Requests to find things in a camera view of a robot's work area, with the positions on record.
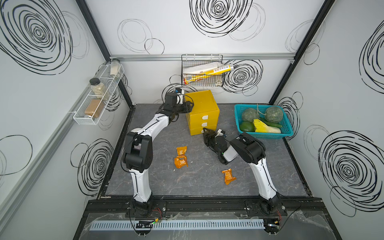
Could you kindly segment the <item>yellow drawer cabinet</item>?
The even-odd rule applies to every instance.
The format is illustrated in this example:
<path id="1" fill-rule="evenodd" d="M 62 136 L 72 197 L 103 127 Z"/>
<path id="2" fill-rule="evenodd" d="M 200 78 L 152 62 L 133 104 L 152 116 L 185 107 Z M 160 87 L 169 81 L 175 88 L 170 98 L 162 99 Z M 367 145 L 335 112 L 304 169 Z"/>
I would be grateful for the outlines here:
<path id="1" fill-rule="evenodd" d="M 211 90 L 187 93 L 185 100 L 194 104 L 186 116 L 191 136 L 202 134 L 204 128 L 217 129 L 220 109 Z"/>

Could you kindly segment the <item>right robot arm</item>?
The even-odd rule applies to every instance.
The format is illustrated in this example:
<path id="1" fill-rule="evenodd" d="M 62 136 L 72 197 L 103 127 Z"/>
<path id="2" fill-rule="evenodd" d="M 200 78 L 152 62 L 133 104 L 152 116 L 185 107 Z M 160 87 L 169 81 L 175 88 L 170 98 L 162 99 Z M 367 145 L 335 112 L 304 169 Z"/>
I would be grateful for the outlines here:
<path id="1" fill-rule="evenodd" d="M 224 131 L 208 128 L 203 128 L 203 139 L 222 164 L 227 165 L 237 157 L 249 164 L 258 185 L 263 213 L 271 215 L 277 212 L 281 201 L 266 163 L 266 147 L 261 141 L 243 132 L 228 142 Z"/>

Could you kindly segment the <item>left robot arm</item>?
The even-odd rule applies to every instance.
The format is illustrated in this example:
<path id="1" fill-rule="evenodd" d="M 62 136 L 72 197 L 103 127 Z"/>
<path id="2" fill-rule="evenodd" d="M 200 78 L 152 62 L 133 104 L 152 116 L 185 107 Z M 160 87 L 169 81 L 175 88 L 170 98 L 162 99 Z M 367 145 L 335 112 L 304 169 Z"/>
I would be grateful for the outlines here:
<path id="1" fill-rule="evenodd" d="M 153 141 L 170 123 L 193 110 L 194 100 L 181 93 L 167 93 L 165 102 L 156 111 L 154 117 L 142 128 L 130 131 L 125 138 L 125 147 L 121 162 L 131 175 L 134 195 L 133 208 L 148 215 L 152 212 L 152 190 L 148 169 L 154 158 Z"/>

